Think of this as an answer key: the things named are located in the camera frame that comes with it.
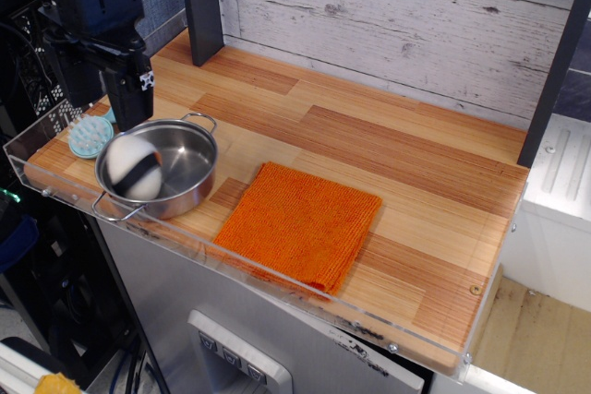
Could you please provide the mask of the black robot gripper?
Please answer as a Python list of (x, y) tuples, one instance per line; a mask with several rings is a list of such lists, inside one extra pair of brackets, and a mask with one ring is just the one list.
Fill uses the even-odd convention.
[(54, 23), (43, 48), (70, 104), (90, 105), (107, 93), (120, 131), (150, 119), (155, 81), (136, 30), (144, 18), (142, 0), (53, 3), (42, 10)]

